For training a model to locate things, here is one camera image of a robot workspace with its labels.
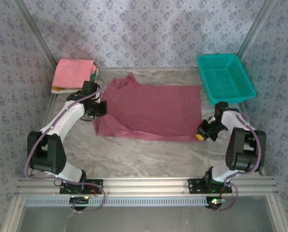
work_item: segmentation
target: patterned wallpaper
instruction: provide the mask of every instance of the patterned wallpaper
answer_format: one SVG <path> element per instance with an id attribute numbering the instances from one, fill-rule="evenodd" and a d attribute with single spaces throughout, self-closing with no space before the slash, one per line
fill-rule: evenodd
<path id="1" fill-rule="evenodd" d="M 11 0 L 0 0 L 0 229 L 22 175 L 27 135 L 41 126 L 52 76 Z"/>
<path id="2" fill-rule="evenodd" d="M 265 169 L 277 176 L 288 215 L 288 0 L 277 0 L 243 63 L 258 93 L 245 106 L 267 133 Z"/>
<path id="3" fill-rule="evenodd" d="M 56 60 L 194 67 L 237 53 L 262 0 L 24 0 Z"/>

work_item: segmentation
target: work surface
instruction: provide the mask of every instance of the work surface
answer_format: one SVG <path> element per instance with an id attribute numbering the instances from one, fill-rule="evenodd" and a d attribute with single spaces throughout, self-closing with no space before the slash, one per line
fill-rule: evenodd
<path id="1" fill-rule="evenodd" d="M 107 86 L 129 71 L 99 71 Z M 201 85 L 202 118 L 214 113 L 198 71 L 135 71 L 138 82 L 150 85 Z M 60 94 L 52 118 L 61 110 L 69 94 Z M 149 142 L 95 135 L 93 122 L 78 120 L 63 146 L 67 160 L 85 170 L 88 177 L 190 177 L 203 176 L 211 166 L 225 161 L 230 134 L 219 133 L 216 142 Z"/>

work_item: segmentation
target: teal basket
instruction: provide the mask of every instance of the teal basket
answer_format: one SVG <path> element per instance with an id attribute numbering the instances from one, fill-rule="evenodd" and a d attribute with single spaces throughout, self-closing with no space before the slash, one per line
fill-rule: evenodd
<path id="1" fill-rule="evenodd" d="M 241 103 L 256 97 L 255 88 L 237 55 L 203 55 L 197 61 L 212 105 L 218 102 Z"/>

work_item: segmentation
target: pink towel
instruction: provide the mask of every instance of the pink towel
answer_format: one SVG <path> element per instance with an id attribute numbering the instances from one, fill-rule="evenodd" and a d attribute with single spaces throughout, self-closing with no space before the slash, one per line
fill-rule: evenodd
<path id="1" fill-rule="evenodd" d="M 52 85 L 59 88 L 82 88 L 96 70 L 94 60 L 60 59 Z"/>
<path id="2" fill-rule="evenodd" d="M 191 141 L 202 122 L 199 86 L 141 85 L 130 73 L 106 89 L 108 113 L 94 120 L 100 136 Z"/>

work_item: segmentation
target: wall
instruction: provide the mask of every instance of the wall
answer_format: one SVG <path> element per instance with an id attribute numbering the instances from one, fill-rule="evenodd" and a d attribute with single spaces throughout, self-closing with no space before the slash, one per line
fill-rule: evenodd
<path id="1" fill-rule="evenodd" d="M 0 0 L 0 229 L 22 175 L 27 135 L 41 126 L 52 76 L 12 2 Z"/>
<path id="2" fill-rule="evenodd" d="M 277 0 L 243 64 L 258 94 L 245 106 L 267 133 L 266 172 L 277 177 L 288 215 L 288 0 Z"/>
<path id="3" fill-rule="evenodd" d="M 237 53 L 262 0 L 24 0 L 56 60 L 194 67 Z"/>

